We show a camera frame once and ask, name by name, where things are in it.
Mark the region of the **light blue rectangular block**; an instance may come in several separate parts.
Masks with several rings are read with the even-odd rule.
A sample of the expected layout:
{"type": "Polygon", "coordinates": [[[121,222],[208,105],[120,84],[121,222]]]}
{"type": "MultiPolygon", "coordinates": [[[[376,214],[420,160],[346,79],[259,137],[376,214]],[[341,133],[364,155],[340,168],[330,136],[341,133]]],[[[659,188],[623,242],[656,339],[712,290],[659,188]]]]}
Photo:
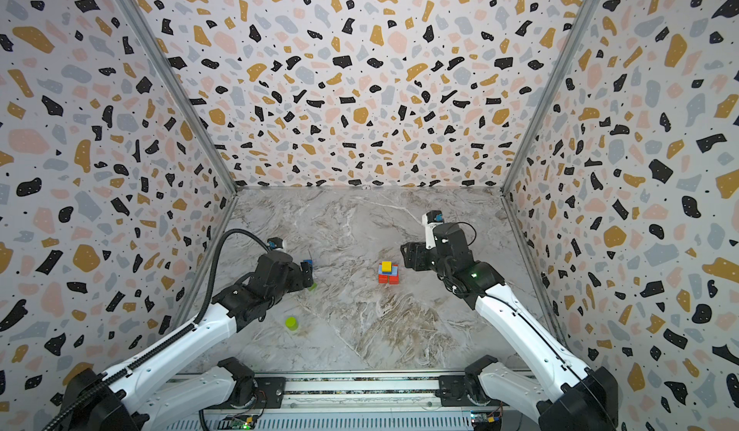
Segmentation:
{"type": "Polygon", "coordinates": [[[397,276],[398,266],[390,262],[383,262],[378,267],[378,275],[383,277],[397,276]]]}

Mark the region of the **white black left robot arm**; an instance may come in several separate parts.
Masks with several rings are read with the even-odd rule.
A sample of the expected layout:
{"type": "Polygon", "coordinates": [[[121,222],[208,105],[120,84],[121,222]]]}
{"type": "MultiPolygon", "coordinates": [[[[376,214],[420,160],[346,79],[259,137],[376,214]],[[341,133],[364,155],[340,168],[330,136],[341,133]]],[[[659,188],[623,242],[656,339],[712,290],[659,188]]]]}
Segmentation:
{"type": "Polygon", "coordinates": [[[248,369],[235,359],[220,363],[185,388],[161,390],[183,367],[255,321],[263,321],[283,296],[311,288],[313,264],[296,263],[280,250],[258,259],[256,269],[212,297],[205,313],[103,373],[86,368],[67,385],[60,412],[48,430],[150,430],[190,412],[225,402],[248,369]]]}

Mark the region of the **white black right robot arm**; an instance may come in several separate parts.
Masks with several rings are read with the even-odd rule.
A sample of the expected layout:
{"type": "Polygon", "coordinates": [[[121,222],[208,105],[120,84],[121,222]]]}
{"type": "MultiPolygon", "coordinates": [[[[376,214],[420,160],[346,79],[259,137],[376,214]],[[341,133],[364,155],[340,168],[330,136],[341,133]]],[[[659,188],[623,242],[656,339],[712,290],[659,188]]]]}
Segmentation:
{"type": "Polygon", "coordinates": [[[465,370],[467,395],[498,400],[542,430],[613,430],[619,423],[619,387],[606,368],[591,369],[567,350],[515,296],[503,276],[473,257],[456,223],[425,226],[423,242],[400,248],[404,265],[433,271],[445,288],[502,334],[527,364],[526,377],[484,356],[465,370]]]}

